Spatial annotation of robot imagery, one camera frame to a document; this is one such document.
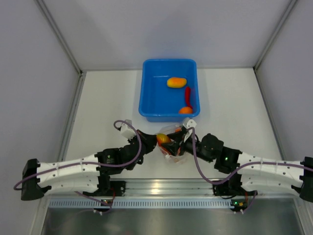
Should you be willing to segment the orange yellow fake fruit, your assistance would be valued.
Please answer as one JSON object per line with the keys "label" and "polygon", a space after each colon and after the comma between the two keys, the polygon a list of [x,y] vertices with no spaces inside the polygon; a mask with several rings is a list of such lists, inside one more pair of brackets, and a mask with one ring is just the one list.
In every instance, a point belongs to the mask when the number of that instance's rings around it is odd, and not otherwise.
{"label": "orange yellow fake fruit", "polygon": [[171,139],[163,133],[159,133],[156,135],[157,143],[159,146],[161,146],[163,143],[170,143]]}

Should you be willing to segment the clear zip top bag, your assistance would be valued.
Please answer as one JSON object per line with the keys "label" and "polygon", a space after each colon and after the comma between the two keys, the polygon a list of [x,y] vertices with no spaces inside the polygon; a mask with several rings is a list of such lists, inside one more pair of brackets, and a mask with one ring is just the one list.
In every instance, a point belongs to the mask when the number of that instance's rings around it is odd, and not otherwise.
{"label": "clear zip top bag", "polygon": [[[170,125],[170,126],[166,126],[166,127],[163,127],[161,128],[161,130],[157,133],[163,133],[163,134],[170,134],[170,133],[173,133],[177,130],[180,130],[181,129],[181,126],[179,124],[174,124],[174,125]],[[161,146],[157,145],[159,150],[162,152],[165,160],[169,163],[172,163],[172,164],[183,164],[184,162],[187,161],[187,155],[184,154],[182,156],[172,156],[172,155],[169,155],[165,150],[163,150],[161,148]]]}

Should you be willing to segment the red fake chili pepper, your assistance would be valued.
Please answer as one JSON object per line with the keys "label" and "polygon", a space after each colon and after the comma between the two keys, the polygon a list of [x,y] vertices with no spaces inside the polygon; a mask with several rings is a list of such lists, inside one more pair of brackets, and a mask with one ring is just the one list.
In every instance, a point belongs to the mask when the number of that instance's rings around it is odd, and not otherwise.
{"label": "red fake chili pepper", "polygon": [[184,100],[187,107],[193,109],[191,103],[190,103],[190,97],[191,97],[191,88],[189,86],[186,86],[185,93],[184,93]]}

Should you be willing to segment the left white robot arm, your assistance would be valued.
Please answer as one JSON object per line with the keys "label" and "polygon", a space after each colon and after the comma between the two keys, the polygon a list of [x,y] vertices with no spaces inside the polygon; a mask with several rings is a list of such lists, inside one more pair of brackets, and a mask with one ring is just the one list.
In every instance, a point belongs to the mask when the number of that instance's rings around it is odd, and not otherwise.
{"label": "left white robot arm", "polygon": [[104,196],[111,189],[110,177],[133,170],[144,155],[157,145],[156,135],[138,131],[128,145],[108,148],[90,156],[55,163],[28,160],[22,171],[21,200],[32,201],[45,195],[78,191],[86,196]]}

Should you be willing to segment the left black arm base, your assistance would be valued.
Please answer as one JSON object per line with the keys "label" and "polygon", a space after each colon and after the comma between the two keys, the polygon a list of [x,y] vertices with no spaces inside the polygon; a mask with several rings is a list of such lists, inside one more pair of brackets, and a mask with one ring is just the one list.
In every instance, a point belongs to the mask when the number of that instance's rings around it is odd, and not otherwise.
{"label": "left black arm base", "polygon": [[98,186],[97,195],[98,196],[122,196],[126,189],[125,181],[107,181],[102,182]]}

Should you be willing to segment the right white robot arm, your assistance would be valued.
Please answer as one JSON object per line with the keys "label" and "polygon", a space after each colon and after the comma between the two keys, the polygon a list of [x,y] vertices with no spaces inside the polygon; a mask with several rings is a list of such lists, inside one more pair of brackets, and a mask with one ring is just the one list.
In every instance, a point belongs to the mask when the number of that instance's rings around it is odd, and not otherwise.
{"label": "right white robot arm", "polygon": [[249,155],[237,149],[224,146],[217,137],[207,134],[198,140],[194,129],[181,129],[171,134],[158,134],[157,143],[169,156],[185,153],[198,160],[214,163],[214,169],[227,176],[213,181],[199,171],[200,176],[213,185],[217,196],[253,195],[262,191],[282,192],[313,200],[313,159],[302,161],[274,161]]}

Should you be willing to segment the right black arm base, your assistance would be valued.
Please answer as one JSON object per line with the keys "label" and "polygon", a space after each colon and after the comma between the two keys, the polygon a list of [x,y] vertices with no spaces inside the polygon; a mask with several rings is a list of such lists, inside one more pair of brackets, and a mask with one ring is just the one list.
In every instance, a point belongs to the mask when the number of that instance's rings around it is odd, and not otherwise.
{"label": "right black arm base", "polygon": [[213,193],[215,196],[231,197],[231,196],[239,195],[238,191],[236,189],[233,189],[229,185],[229,180],[225,181],[222,184],[212,185],[212,186],[213,186]]}

